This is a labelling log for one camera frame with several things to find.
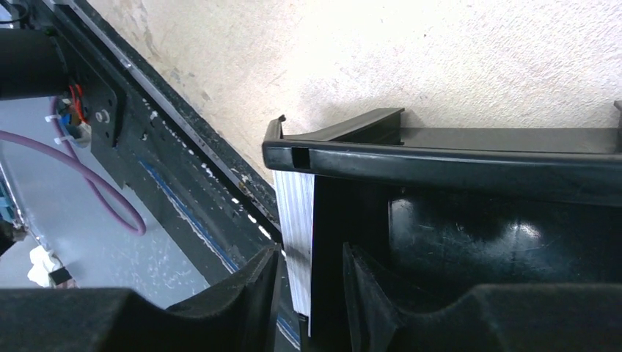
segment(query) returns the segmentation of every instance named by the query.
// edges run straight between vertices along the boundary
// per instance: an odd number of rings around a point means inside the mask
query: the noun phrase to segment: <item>black plastic bin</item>
[[[303,351],[620,346],[620,130],[402,128],[402,112],[268,127],[266,166],[314,175]],[[300,209],[279,201],[288,266]]]

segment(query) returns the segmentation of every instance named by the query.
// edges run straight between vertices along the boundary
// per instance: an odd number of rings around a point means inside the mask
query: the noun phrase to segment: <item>gray panel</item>
[[[56,146],[44,116],[49,99],[0,102],[0,128]],[[114,184],[90,154],[81,161]],[[136,237],[114,221],[80,174],[22,146],[0,143],[0,158],[14,183],[30,229],[56,252],[80,287],[132,287],[160,307],[209,285],[129,188],[121,193],[142,214],[147,233]]]

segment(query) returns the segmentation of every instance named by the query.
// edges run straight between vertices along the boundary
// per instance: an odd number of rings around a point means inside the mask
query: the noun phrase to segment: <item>black cable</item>
[[[28,6],[10,4],[7,0],[0,0],[0,5],[2,5],[5,9],[7,9],[8,12],[11,12],[10,10],[11,7],[16,9],[18,13],[22,12],[20,8],[23,9],[23,14],[19,18],[16,18],[14,20],[9,20],[9,21],[0,21],[0,25],[22,22],[22,21],[27,20],[28,17],[30,17],[30,8]]]

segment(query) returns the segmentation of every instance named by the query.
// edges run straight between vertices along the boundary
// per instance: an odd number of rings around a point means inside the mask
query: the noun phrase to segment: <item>speckled surface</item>
[[[377,107],[410,126],[611,127],[619,1],[89,0],[262,176],[260,144]]]

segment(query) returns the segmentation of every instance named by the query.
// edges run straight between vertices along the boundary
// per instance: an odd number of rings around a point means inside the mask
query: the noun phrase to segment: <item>purple cable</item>
[[[56,98],[54,98],[52,101],[52,114],[56,115]],[[58,133],[59,138],[65,137],[59,119],[53,119],[52,124],[54,125],[54,129],[56,130],[56,133]],[[43,154],[49,155],[52,158],[55,158],[56,160],[76,170],[77,172],[80,172],[89,184],[89,187],[92,189],[93,193],[95,193],[95,196],[99,199],[101,204],[107,209],[112,217],[114,217],[121,225],[123,225],[131,232],[134,232],[139,236],[144,235],[147,227],[145,226],[144,221],[138,211],[136,211],[132,204],[130,204],[130,202],[128,202],[128,200],[123,197],[121,193],[119,193],[116,189],[114,189],[114,187],[110,186],[109,183],[101,178],[100,175],[94,173],[91,169],[83,165],[80,160],[78,160],[78,156],[76,155],[76,152],[73,150],[73,148],[71,147],[71,143],[69,143],[68,140],[63,140],[62,143],[67,149],[67,152],[70,154],[70,156],[28,137],[20,136],[18,134],[13,134],[6,131],[0,131],[0,139],[7,142],[20,144],[24,147],[28,147]],[[123,208],[125,208],[130,213],[130,216],[132,217],[134,222],[136,222],[137,227],[129,224],[126,220],[119,216],[119,214],[117,214],[114,209],[112,209],[112,207],[103,197],[101,192],[99,192],[99,189],[95,186],[96,183],[98,186],[102,187],[106,192],[108,192],[117,202],[121,204]]]

